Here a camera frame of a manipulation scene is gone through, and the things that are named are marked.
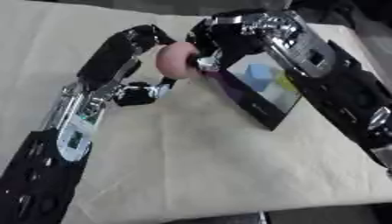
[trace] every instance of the black plastic part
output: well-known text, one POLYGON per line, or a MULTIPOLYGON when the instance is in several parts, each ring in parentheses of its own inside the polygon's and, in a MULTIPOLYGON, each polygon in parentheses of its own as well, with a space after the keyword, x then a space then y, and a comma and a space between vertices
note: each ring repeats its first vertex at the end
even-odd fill
POLYGON ((136 106, 136 105, 145 105, 151 104, 156 99, 149 96, 149 91, 145 88, 148 88, 150 85, 147 82, 131 82, 128 84, 130 87, 138 88, 138 89, 125 89, 124 96, 119 97, 115 96, 113 101, 120 107, 125 106, 136 106))
POLYGON ((61 223, 89 153, 81 161, 66 161, 57 149, 57 135, 56 129, 32 132, 10 161, 0 178, 0 223, 61 223), (38 145, 41 152, 33 153, 38 145))
POLYGON ((134 53, 127 36, 118 32, 102 44, 79 71, 78 77, 86 82, 88 90, 94 91, 110 82, 134 53))
MULTIPOLYGON (((377 109, 390 107, 388 90, 374 74, 364 71, 361 63, 332 41, 335 51, 333 70, 321 78, 304 77, 296 71, 287 75, 303 96, 346 137, 357 143, 375 162, 383 165, 370 151, 390 144, 392 138, 377 129, 368 130, 370 118, 377 109)), ((388 120, 387 127, 392 130, 388 120)))
MULTIPOLYGON (((88 90, 94 91, 111 81, 117 71, 132 56, 136 56, 135 47, 141 50, 138 53, 145 53, 156 44, 169 45, 174 42, 174 39, 155 25, 139 25, 120 31, 102 44, 77 76, 85 81, 88 90)), ((130 68, 125 77, 129 77, 139 67, 140 62, 130 68)))

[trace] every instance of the robotic arm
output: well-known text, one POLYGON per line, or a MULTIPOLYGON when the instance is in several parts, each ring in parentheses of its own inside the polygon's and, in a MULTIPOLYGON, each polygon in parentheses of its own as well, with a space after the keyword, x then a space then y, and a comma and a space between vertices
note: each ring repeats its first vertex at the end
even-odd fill
POLYGON ((120 106, 154 102, 174 85, 121 81, 140 66, 137 58, 174 40, 155 25, 139 25, 108 38, 63 87, 42 128, 22 143, 0 178, 0 223, 60 223, 81 180, 92 135, 112 99, 120 106))
MULTIPOLYGON (((206 75, 227 74, 243 56, 266 52, 316 110, 376 163, 392 168, 391 93, 348 52, 321 39, 296 12, 217 14, 193 27, 186 40, 200 51, 189 58, 189 65, 206 75)), ((241 100, 253 104, 251 98, 241 100)))

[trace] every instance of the foam ball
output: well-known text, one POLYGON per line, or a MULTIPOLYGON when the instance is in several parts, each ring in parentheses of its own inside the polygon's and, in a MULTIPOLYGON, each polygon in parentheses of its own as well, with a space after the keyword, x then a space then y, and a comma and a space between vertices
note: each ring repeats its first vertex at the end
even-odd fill
POLYGON ((189 55, 199 51, 188 42, 176 42, 160 49, 157 54, 156 66, 159 72, 175 80, 186 79, 198 72, 186 64, 189 55))

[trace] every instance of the white table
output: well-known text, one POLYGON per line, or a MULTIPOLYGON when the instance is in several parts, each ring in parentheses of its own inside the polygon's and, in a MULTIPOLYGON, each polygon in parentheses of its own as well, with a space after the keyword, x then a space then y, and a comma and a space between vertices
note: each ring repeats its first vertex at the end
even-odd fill
MULTIPOLYGON (((175 39, 199 17, 23 1, 0 3, 0 169, 60 87, 114 32, 156 24, 175 39)), ((312 25, 363 66, 354 33, 312 25)), ((158 81, 144 55, 134 80, 158 81)), ((205 80, 178 82, 154 105, 113 105, 65 223, 133 223, 392 200, 392 182, 306 101, 268 132, 205 80)))

